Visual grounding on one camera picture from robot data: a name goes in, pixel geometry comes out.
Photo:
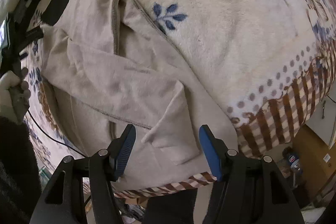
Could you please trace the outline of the white gloved left hand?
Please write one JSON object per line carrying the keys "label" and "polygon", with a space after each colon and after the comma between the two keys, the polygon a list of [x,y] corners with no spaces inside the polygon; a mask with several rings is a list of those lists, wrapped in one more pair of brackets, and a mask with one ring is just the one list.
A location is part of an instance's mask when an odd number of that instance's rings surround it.
{"label": "white gloved left hand", "polygon": [[29,109],[31,92],[27,81],[8,71],[1,77],[1,117],[21,124]]}

